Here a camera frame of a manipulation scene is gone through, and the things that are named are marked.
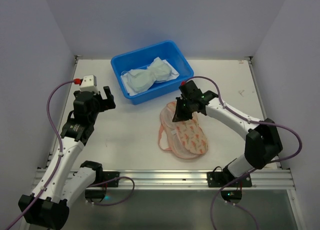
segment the black bracket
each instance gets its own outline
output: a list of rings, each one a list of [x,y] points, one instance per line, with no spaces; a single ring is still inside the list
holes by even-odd
[[[104,171],[103,172],[103,181],[108,181],[120,176],[120,172],[118,171]],[[108,187],[118,187],[119,180],[115,180],[108,183]]]
[[[219,176],[223,175],[223,172],[207,172],[206,173],[206,180],[208,182],[208,187],[223,187],[226,183],[223,183],[221,181],[216,181],[216,179],[221,179]],[[242,183],[242,187],[252,187],[252,182],[251,182],[251,176],[248,175],[244,179],[241,179],[239,182],[235,182],[234,184],[230,185],[229,187],[238,187]]]

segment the red connector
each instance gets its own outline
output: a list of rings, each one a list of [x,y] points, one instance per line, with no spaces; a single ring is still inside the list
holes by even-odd
[[[76,78],[76,79],[74,79],[74,83],[75,83],[76,85],[81,85],[82,79]]]

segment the white table surface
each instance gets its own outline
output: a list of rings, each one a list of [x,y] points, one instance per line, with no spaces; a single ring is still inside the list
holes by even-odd
[[[263,119],[262,110],[247,61],[237,60],[188,60],[195,76],[210,77],[220,87],[221,95],[239,110]],[[110,65],[110,60],[79,60],[74,78],[95,75],[97,86],[105,98],[103,86],[109,86],[116,108],[99,113],[94,132],[73,165],[77,169],[86,161],[96,161],[104,169],[112,170],[202,170],[224,167],[244,153],[245,142],[234,131],[217,120],[199,114],[199,123],[209,142],[209,151],[196,159],[185,160],[171,152],[162,151],[157,144],[160,111],[175,97],[177,90],[139,105],[132,105],[122,94]],[[203,79],[194,80],[203,92],[214,85]],[[73,109],[72,85],[64,110],[61,128]]]

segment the white wall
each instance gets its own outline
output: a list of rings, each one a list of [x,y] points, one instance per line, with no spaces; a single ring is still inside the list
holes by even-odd
[[[0,229],[19,213],[54,139],[47,98],[70,80],[71,54],[45,0],[0,0]],[[58,122],[67,88],[52,101]]]
[[[284,0],[47,0],[72,52],[112,57],[174,40],[187,57],[243,58]]]
[[[320,0],[286,0],[253,59],[268,116],[302,137],[288,165],[308,229],[319,229]],[[294,138],[281,137],[283,155],[296,151]]]

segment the glass panel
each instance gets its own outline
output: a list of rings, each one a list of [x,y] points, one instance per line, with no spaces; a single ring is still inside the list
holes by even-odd
[[[112,189],[103,202],[117,201],[126,193]],[[213,194],[212,190],[137,190],[127,202],[109,207],[85,204],[82,196],[72,206],[63,230],[213,229],[209,215]],[[255,215],[261,230],[297,229],[286,190],[244,191],[240,205]],[[213,213],[218,229],[255,229],[247,213],[225,204],[221,197]]]

